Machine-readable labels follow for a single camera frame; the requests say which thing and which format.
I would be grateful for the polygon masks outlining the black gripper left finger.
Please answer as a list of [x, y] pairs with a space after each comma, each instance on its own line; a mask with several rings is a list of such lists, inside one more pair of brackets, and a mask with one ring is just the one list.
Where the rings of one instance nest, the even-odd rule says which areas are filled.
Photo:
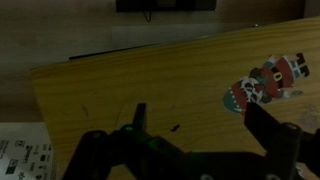
[[132, 127], [136, 131], [146, 130], [146, 104], [139, 103], [136, 107]]

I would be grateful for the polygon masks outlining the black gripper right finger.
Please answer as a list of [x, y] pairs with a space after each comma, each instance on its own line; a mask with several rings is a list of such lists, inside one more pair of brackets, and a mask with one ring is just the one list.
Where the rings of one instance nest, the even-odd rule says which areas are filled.
[[256, 103], [247, 104], [244, 125], [266, 152], [281, 134], [281, 123]]

